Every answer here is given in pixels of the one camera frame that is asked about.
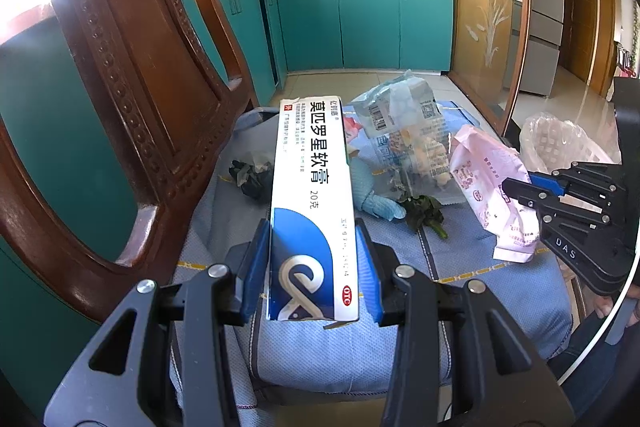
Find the person's hand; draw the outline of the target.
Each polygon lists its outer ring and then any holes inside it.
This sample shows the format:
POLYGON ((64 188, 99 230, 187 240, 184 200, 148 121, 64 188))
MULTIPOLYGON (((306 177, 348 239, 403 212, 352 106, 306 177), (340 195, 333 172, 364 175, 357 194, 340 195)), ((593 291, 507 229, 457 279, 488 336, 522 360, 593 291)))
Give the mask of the person's hand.
POLYGON ((604 319, 613 310, 614 300, 611 297, 596 296, 593 299, 594 312, 599 319, 604 319))

